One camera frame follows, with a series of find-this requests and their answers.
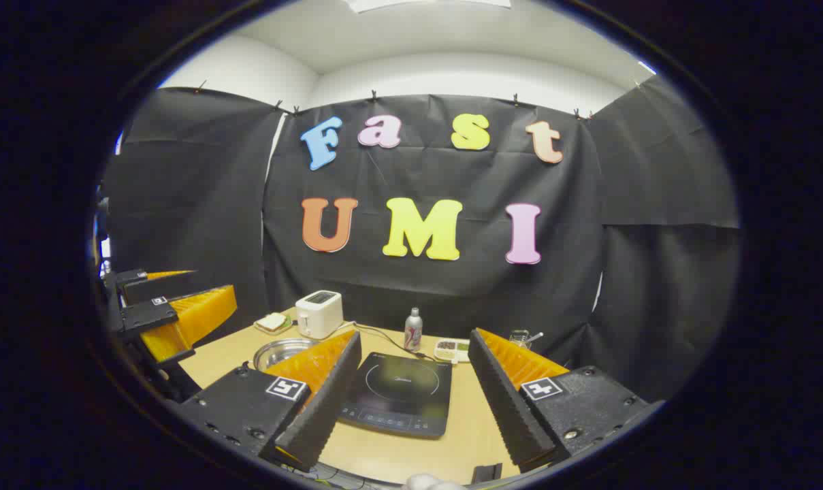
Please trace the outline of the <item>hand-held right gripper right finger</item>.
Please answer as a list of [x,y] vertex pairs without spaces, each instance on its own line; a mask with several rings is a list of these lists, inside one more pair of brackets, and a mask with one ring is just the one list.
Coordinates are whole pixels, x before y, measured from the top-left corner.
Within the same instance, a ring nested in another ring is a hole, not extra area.
[[470,333],[468,358],[522,472],[591,452],[661,407],[596,366],[570,370],[483,329]]

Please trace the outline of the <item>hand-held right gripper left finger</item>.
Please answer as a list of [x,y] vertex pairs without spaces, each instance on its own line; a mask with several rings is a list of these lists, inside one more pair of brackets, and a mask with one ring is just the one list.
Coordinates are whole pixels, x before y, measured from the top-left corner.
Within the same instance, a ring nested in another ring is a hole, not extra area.
[[347,331],[262,372],[231,369],[178,407],[180,416],[246,458],[311,470],[361,362],[361,338]]

